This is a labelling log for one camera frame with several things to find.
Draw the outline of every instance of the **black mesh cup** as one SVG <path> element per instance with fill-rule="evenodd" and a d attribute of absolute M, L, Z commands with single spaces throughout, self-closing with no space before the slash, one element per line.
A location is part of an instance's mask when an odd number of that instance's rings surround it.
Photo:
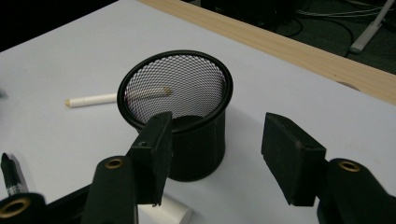
<path fill-rule="evenodd" d="M 174 155 L 169 177 L 204 178 L 225 152 L 225 108 L 233 94 L 230 72 L 198 51 L 174 50 L 135 66 L 120 84 L 122 116 L 140 132 L 154 115 L 171 111 Z"/>

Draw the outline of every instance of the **white table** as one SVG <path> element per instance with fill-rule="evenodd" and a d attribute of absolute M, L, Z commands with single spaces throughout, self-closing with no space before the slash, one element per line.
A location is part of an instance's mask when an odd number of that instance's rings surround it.
<path fill-rule="evenodd" d="M 133 0 L 0 53 L 0 148 L 18 159 L 29 190 L 53 202 L 90 184 L 99 161 L 124 155 L 137 132 L 116 104 L 70 109 L 64 100 L 116 92 L 136 64 L 172 49 L 218 58 L 234 82 L 219 169 L 165 186 L 193 209 L 191 224 L 318 223 L 316 207 L 288 206 L 262 159 L 266 112 L 304 128 L 328 149 L 327 160 L 365 165 L 396 195 L 395 105 Z"/>

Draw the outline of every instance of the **black cable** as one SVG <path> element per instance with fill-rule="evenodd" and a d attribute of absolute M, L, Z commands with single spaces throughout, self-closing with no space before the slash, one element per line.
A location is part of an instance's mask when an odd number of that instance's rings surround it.
<path fill-rule="evenodd" d="M 396 21 L 396 12 L 388 13 L 387 17 L 382 20 L 382 27 L 387 29 L 389 32 L 396 34 L 396 25 L 392 24 Z"/>
<path fill-rule="evenodd" d="M 295 33 L 292 33 L 291 35 L 283 35 L 283 36 L 285 36 L 285 37 L 293 37 L 293 36 L 295 36 L 295 35 L 298 35 L 300 32 L 302 32 L 303 31 L 303 29 L 304 29 L 304 26 L 303 26 L 303 24 L 299 21 L 299 20 L 297 20 L 297 19 L 292 19 L 293 21 L 296 21 L 298 24 L 299 24 L 299 29 L 298 29 L 298 31 L 297 32 L 295 32 Z M 279 27 L 279 25 L 275 28 L 275 30 L 274 31 L 272 31 L 273 33 L 276 33 L 276 34 L 278 34 L 278 32 L 277 32 L 277 28 Z"/>
<path fill-rule="evenodd" d="M 309 10 L 309 8 L 311 8 L 312 0 L 307 0 L 307 1 L 308 1 L 308 5 L 306 6 L 306 8 L 302 9 L 302 11 L 307 11 L 307 10 Z"/>
<path fill-rule="evenodd" d="M 337 25 L 343 27 L 343 28 L 344 28 L 345 30 L 347 30 L 347 32 L 349 33 L 349 36 L 350 36 L 350 44 L 349 44 L 349 46 L 351 46 L 351 45 L 355 42 L 355 37 L 354 37 L 352 31 L 351 31 L 347 26 L 345 26 L 343 23 L 341 23 L 341 22 L 339 22 L 339 21 L 328 20 L 328 19 L 326 19 L 326 18 L 310 18 L 310 17 L 305 17 L 305 18 L 300 18 L 300 19 L 303 19 L 303 20 L 328 21 L 328 22 L 335 23 L 335 24 L 337 24 Z M 349 49 L 347 50 L 346 54 L 345 54 L 343 57 L 346 58 L 348 55 L 349 55 Z"/>
<path fill-rule="evenodd" d="M 237 17 L 239 17 L 239 20 L 248 23 L 248 22 L 245 20 L 245 18 L 239 13 L 239 10 L 236 9 L 235 5 L 234 5 L 231 1 L 230 1 L 230 5 L 231 5 L 231 7 L 233 8 L 233 11 L 235 12 L 235 15 L 236 15 Z"/>

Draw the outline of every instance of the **white marker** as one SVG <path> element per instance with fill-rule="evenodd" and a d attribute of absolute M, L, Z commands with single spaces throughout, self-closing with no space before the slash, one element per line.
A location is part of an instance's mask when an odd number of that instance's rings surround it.
<path fill-rule="evenodd" d="M 172 93 L 172 90 L 169 87 L 163 88 L 154 88 L 148 89 L 144 91 L 134 91 L 133 93 L 127 95 L 128 98 L 131 100 L 141 100 L 147 98 L 154 98 L 154 97 L 162 97 L 167 96 Z M 104 95 L 96 95 L 96 96 L 88 96 L 88 97 L 81 97 L 75 99 L 67 99 L 64 101 L 64 104 L 67 107 L 80 107 L 86 105 L 101 105 L 101 104 L 109 104 L 117 102 L 117 94 L 104 94 Z"/>
<path fill-rule="evenodd" d="M 188 224 L 192 215 L 189 207 L 166 195 L 163 195 L 162 204 L 159 206 L 139 204 L 138 208 L 158 224 Z"/>

